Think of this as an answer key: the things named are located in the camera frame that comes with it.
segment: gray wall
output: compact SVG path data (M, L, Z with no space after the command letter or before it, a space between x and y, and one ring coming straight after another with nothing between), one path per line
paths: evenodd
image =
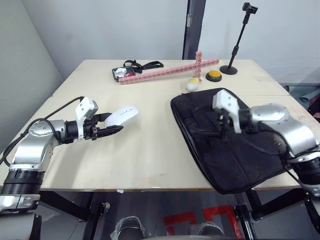
M1 0L1 152L61 82L22 2Z
M64 79L85 59L182 59L188 0L22 2Z
M258 10L245 27L237 59L253 59L279 82L303 82L320 66L319 0L251 0ZM229 59L245 12L243 0L207 0L199 50Z

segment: yellow button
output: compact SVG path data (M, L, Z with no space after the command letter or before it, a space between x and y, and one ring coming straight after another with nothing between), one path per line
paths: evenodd
M221 76L221 73L219 71L216 71L216 70L212 70L208 74L212 78L219 78Z

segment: floor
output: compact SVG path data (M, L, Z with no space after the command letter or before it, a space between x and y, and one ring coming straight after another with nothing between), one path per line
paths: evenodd
M262 203L265 203L285 191L259 191ZM77 201L81 193L63 192L64 197ZM178 214L192 214L197 224L205 222L203 210L218 206L234 206L234 195L221 195L214 191L179 191L179 192L108 192L105 200L111 208L100 217L95 240L109 240L110 233L116 223L128 216L137 216L145 228L145 237L159 237L167 234L168 225L164 218ZM85 222L57 212L45 206L39 206L37 212L42 215L42 240L81 240ZM212 219L229 237L234 237L231 223L225 214ZM188 222L173 225L176 235L190 232ZM259 239L290 239L290 240L320 240L320 235L314 230L303 204L288 208L280 213L268 216L254 225Z

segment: black strap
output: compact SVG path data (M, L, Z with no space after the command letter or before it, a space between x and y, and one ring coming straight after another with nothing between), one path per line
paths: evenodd
M130 63L131 66L133 67L134 71L138 74L141 74L143 70L147 70L147 69L157 69L157 68L163 68L164 65L159 62L159 61L152 61L152 62L148 62L145 65L141 65L139 63L137 63L136 60L127 60L124 62L123 66L124 67L128 67L130 65L126 65L126 63Z

